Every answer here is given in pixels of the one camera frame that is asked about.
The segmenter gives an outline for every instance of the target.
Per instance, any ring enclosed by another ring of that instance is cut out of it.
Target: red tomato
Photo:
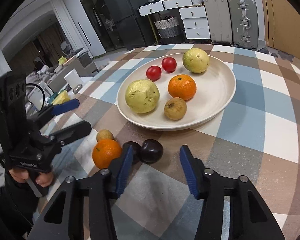
[[[161,77],[161,68],[158,66],[151,66],[147,69],[146,76],[148,79],[155,81]]]
[[[173,57],[165,57],[161,62],[162,68],[171,73],[176,70],[177,62]]]

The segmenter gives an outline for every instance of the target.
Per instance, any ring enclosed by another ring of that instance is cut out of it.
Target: yellow bag
[[[63,91],[61,92],[56,98],[55,100],[52,101],[52,104],[55,105],[61,105],[67,101],[70,101],[70,97],[68,95],[67,91]]]
[[[66,63],[66,62],[67,62],[67,59],[66,59],[64,56],[62,56],[62,57],[58,60],[59,65],[62,65],[62,64],[64,64],[64,63]]]

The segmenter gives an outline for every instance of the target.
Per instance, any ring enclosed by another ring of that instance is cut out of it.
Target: silver suitcase
[[[259,40],[255,0],[228,0],[235,47],[256,50]]]
[[[207,13],[211,40],[232,43],[228,0],[203,0]]]

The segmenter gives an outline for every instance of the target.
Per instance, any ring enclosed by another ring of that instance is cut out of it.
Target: hand
[[[19,183],[25,183],[26,180],[29,178],[29,173],[27,170],[23,170],[20,168],[13,168],[11,170],[9,170],[12,178]],[[47,187],[49,186],[53,181],[53,172],[49,172],[49,173],[41,173],[39,174],[39,176],[36,178],[35,182],[39,185],[41,185],[41,187]]]

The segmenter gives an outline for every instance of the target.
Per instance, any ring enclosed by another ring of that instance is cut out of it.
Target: laundry basket
[[[181,34],[179,22],[176,17],[167,16],[164,20],[154,22],[161,38],[172,38]]]

